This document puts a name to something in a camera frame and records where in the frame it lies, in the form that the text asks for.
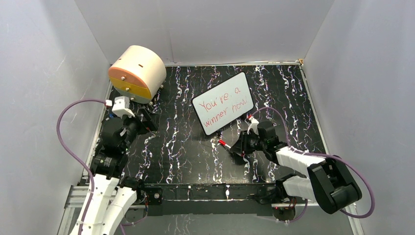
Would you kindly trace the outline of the white marker red cap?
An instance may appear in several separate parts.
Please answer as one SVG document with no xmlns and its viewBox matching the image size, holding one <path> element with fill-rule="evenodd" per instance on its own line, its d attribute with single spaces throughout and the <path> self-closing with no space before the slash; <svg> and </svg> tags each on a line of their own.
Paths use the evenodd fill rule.
<svg viewBox="0 0 415 235">
<path fill-rule="evenodd" d="M 224 148 L 226 148 L 227 150 L 229 150 L 231 147 L 226 144 L 223 140 L 219 140 L 218 143 L 223 146 Z"/>
</svg>

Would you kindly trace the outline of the white board black frame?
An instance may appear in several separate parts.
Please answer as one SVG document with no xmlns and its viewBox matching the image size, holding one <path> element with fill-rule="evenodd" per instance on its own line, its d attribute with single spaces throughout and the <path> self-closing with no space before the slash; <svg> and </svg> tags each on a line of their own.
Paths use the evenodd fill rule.
<svg viewBox="0 0 415 235">
<path fill-rule="evenodd" d="M 254 108 L 245 72 L 240 72 L 191 101 L 205 135 L 211 135 Z"/>
</svg>

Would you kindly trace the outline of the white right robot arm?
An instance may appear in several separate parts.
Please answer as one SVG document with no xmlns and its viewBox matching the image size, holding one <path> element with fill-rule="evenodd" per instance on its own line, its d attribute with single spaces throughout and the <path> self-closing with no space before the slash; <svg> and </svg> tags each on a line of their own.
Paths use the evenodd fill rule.
<svg viewBox="0 0 415 235">
<path fill-rule="evenodd" d="M 323 211 L 333 214 L 362 198 L 360 187 L 344 163 L 290 148 L 279 139 L 269 121 L 251 124 L 228 149 L 241 157 L 259 151 L 267 160 L 295 171 L 276 180 L 270 192 L 256 196 L 259 202 L 287 203 L 301 197 L 317 202 Z"/>
</svg>

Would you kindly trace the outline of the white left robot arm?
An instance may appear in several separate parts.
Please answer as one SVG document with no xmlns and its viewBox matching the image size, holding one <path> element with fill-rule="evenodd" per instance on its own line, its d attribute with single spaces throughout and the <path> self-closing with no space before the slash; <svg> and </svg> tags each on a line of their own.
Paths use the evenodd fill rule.
<svg viewBox="0 0 415 235">
<path fill-rule="evenodd" d="M 141 179 L 121 177 L 128 163 L 127 151 L 139 135 L 158 130 L 160 114 L 140 108 L 133 117 L 123 115 L 102 121 L 98 150 L 91 163 L 93 183 L 72 235 L 113 235 L 129 207 L 146 198 Z"/>
</svg>

